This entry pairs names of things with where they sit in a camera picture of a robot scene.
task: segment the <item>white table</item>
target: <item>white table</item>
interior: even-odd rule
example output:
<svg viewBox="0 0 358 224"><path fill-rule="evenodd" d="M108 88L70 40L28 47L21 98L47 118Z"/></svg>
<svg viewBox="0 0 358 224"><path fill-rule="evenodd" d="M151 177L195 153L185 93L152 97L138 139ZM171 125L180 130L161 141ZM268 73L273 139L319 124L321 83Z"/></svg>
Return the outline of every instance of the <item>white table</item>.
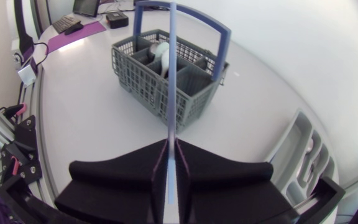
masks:
<svg viewBox="0 0 358 224"><path fill-rule="evenodd" d="M71 181L71 162L112 159L167 137L167 127L119 85L113 72L111 45L132 35L134 12L126 14L128 27L109 29L102 20L107 31L56 50L43 63L39 103L44 150L58 193ZM143 17L142 31L169 30L168 12L144 12ZM181 13L177 22L179 37L217 52L216 31ZM40 42L55 35L51 26ZM35 58L43 57L40 45ZM313 110L266 64L233 42L226 61L230 67L224 86L180 139L235 161L264 161L300 108L331 148ZM334 218L331 215L326 222L333 223ZM167 204L164 223L177 222L178 205Z"/></svg>

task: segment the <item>purple mat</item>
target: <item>purple mat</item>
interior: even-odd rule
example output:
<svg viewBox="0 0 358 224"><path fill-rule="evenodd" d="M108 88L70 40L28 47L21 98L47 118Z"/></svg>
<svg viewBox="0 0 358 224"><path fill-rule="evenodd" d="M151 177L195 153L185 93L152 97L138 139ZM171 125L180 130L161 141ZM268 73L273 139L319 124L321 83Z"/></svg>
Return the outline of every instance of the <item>purple mat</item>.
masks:
<svg viewBox="0 0 358 224"><path fill-rule="evenodd" d="M97 34L98 32L102 32L105 30L106 28L104 28L104 26L100 24L100 22L95 22L92 24L84 25L84 28L69 35L65 35L64 32L62 32L56 37L52 37L48 41L49 53L59 49L60 47L66 46L67 44L70 44L76 40L80 40L82 38Z"/></svg>

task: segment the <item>cable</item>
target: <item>cable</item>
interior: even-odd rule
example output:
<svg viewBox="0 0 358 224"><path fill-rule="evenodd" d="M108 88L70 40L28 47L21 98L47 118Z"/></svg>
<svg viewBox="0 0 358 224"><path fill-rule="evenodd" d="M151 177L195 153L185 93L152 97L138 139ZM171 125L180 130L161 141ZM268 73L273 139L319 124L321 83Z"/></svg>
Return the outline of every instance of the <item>cable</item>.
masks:
<svg viewBox="0 0 358 224"><path fill-rule="evenodd" d="M38 65L40 65L42 62L44 62L44 61L47 59L48 54L49 54L49 47L48 47L48 45L47 45L46 43L44 43L44 42L35 43L34 45L39 45L39 44L45 45L45 46L47 47L47 54L45 55L45 58L42 59L42 61L40 61L39 63L37 63L37 64L35 65L36 68L38 68Z"/></svg>

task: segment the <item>computer mouse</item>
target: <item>computer mouse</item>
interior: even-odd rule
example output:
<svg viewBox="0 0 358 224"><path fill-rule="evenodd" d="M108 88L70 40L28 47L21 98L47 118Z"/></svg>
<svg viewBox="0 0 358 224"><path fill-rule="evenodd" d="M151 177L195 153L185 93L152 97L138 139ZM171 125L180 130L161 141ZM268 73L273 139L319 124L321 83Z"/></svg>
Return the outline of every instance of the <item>computer mouse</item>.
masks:
<svg viewBox="0 0 358 224"><path fill-rule="evenodd" d="M65 35L72 34L82 28L84 28L83 24L80 24L80 23L74 24L65 31Z"/></svg>

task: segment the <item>black bracket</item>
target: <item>black bracket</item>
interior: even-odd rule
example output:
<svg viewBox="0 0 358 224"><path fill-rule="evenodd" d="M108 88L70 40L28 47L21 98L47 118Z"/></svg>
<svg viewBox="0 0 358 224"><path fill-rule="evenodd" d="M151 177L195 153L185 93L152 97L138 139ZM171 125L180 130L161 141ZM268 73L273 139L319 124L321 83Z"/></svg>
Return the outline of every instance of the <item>black bracket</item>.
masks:
<svg viewBox="0 0 358 224"><path fill-rule="evenodd" d="M35 125L34 115L25 119L16 126L14 131L15 140L9 144L5 144L2 148L1 183L4 183L13 175L21 176L27 184L39 180L42 177Z"/></svg>

